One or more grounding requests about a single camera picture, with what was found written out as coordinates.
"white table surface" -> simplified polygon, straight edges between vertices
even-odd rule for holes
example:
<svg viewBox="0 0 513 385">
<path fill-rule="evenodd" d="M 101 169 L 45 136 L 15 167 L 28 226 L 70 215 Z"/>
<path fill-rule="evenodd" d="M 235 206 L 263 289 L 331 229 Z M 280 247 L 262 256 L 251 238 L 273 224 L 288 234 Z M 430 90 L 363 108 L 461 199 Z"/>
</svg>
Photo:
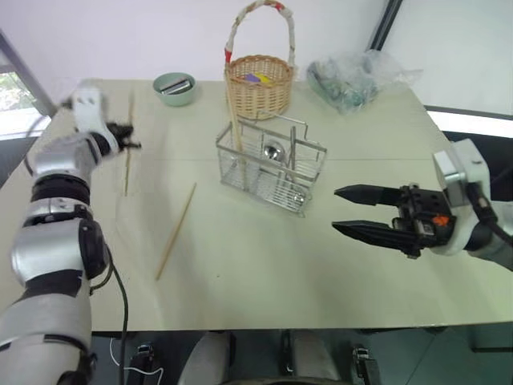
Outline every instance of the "white table surface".
<svg viewBox="0 0 513 385">
<path fill-rule="evenodd" d="M 398 251 L 342 236 L 331 221 L 390 223 L 391 207 L 352 204 L 333 195 L 349 184 L 398 187 L 417 181 L 438 189 L 431 153 L 449 144 L 415 96 L 381 95 L 363 111 L 339 116 L 306 85 L 294 85 L 287 116 L 306 120 L 309 138 L 328 160 L 306 218 L 252 200 L 219 182 L 216 135 L 226 127 L 224 85 L 200 84 L 198 100 L 165 107 L 150 81 L 94 80 L 109 118 L 126 122 L 135 95 L 136 139 L 128 197 L 125 155 L 93 177 L 91 206 L 127 287 L 129 330 L 400 327 L 513 320 L 513 276 L 461 253 Z M 262 123 L 275 127 L 276 120 Z M 36 142 L 71 132 L 59 111 Z M 193 183 L 196 193 L 162 278 L 154 277 L 164 244 Z M 31 181 L 20 165 L 0 190 L 0 308 L 22 288 L 8 260 L 24 218 Z M 120 330 L 123 306 L 112 279 L 91 298 L 94 330 Z"/>
</svg>

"silver robot arm segment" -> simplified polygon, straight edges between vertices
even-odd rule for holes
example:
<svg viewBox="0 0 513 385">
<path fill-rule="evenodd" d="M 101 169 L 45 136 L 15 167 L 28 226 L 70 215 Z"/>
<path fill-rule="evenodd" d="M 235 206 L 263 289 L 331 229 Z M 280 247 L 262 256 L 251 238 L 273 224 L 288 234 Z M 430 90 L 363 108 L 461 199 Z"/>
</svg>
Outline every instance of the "silver robot arm segment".
<svg viewBox="0 0 513 385">
<path fill-rule="evenodd" d="M 4 384 L 86 384 L 91 347 L 89 281 L 110 261 L 93 220 L 91 173 L 125 147 L 133 128 L 107 125 L 99 90 L 73 95 L 77 133 L 49 143 L 34 161 L 26 219 L 11 252 L 25 292 L 0 317 L 0 378 Z"/>
</svg>

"clear plastic bag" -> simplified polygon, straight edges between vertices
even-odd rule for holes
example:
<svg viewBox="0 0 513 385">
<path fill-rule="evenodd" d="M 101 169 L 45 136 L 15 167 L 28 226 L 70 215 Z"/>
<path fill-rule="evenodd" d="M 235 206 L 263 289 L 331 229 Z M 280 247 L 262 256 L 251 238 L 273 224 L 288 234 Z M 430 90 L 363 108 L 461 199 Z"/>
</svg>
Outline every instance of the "clear plastic bag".
<svg viewBox="0 0 513 385">
<path fill-rule="evenodd" d="M 311 88 L 342 114 L 358 111 L 381 91 L 397 91 L 413 84 L 422 70 L 404 71 L 388 54 L 369 50 L 343 54 L 309 65 Z"/>
</svg>

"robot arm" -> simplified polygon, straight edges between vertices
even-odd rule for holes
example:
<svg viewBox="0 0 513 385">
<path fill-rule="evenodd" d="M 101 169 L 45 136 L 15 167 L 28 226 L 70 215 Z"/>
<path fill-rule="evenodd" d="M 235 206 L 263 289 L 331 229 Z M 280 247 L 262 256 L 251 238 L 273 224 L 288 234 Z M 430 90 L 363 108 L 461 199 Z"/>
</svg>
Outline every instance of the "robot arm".
<svg viewBox="0 0 513 385">
<path fill-rule="evenodd" d="M 77 133 L 50 142 L 34 160 L 26 219 L 11 252 L 25 292 L 0 318 L 0 378 L 5 384 L 86 384 L 90 354 L 89 281 L 110 261 L 93 220 L 91 173 L 130 143 L 133 127 L 105 124 L 94 88 L 73 96 Z"/>
<path fill-rule="evenodd" d="M 358 184 L 335 195 L 362 205 L 391 205 L 399 210 L 393 228 L 372 221 L 339 221 L 333 227 L 370 245 L 398 249 L 417 258 L 424 248 L 494 261 L 513 271 L 513 202 L 490 202 L 490 173 L 470 140 L 434 154 L 442 192 L 417 184 L 386 188 Z"/>
</svg>

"black cable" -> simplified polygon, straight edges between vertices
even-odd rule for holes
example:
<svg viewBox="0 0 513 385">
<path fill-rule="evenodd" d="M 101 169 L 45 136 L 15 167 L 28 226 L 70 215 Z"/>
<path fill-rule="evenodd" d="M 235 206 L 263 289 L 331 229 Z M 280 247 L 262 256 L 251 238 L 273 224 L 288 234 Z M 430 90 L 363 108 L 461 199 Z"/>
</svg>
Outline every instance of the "black cable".
<svg viewBox="0 0 513 385">
<path fill-rule="evenodd" d="M 114 262 L 111 258 L 111 266 L 112 271 L 114 272 L 115 279 L 118 282 L 119 290 L 121 291 L 121 295 L 123 296 L 123 330 L 121 331 L 121 346 L 119 348 L 119 385 L 124 385 L 125 382 L 125 346 L 127 340 L 127 327 L 128 327 L 128 299 L 127 292 L 125 290 L 125 286 L 123 285 L 123 281 L 121 281 L 121 277 L 119 276 L 118 270 L 115 268 Z"/>
<path fill-rule="evenodd" d="M 45 119 L 46 116 L 44 115 L 41 115 L 39 116 L 29 127 L 29 130 L 26 132 L 25 134 L 25 137 L 28 138 L 30 136 L 30 134 L 32 133 L 33 130 L 35 130 L 35 128 L 37 126 L 39 126 L 39 124 L 42 122 L 43 119 Z M 27 158 L 28 157 L 28 152 L 27 154 L 25 155 L 25 157 L 23 158 L 23 164 L 25 165 L 25 168 L 27 170 L 27 172 L 29 173 L 30 176 L 33 176 L 34 175 L 34 170 L 32 169 L 32 167 L 30 166 L 29 164 L 29 159 Z"/>
<path fill-rule="evenodd" d="M 484 196 L 481 186 L 477 183 L 467 184 L 467 196 L 479 221 L 502 239 L 506 245 L 513 248 L 513 237 L 497 225 L 497 214 L 491 207 L 490 201 Z"/>
<path fill-rule="evenodd" d="M 93 293 L 97 289 L 101 289 L 102 287 L 104 287 L 111 280 L 112 271 L 114 269 L 113 269 L 113 266 L 112 266 L 112 254 L 111 254 L 111 251 L 108 249 L 108 247 L 107 247 L 107 258 L 108 258 L 107 262 L 108 262 L 108 265 L 109 265 L 109 270 L 107 271 L 107 275 L 105 276 L 103 281 L 101 281 L 98 285 L 91 286 L 91 288 L 89 289 L 89 295 L 93 295 Z"/>
<path fill-rule="evenodd" d="M 491 180 L 490 186 L 494 185 L 498 181 L 502 180 L 507 174 L 513 172 L 513 164 L 505 168 L 498 176 Z"/>
<path fill-rule="evenodd" d="M 497 237 L 502 239 L 506 245 L 513 247 L 513 237 L 510 237 L 504 230 L 502 230 L 496 222 L 491 222 L 487 225 L 488 228 L 490 228 L 490 230 L 493 231 Z"/>
</svg>

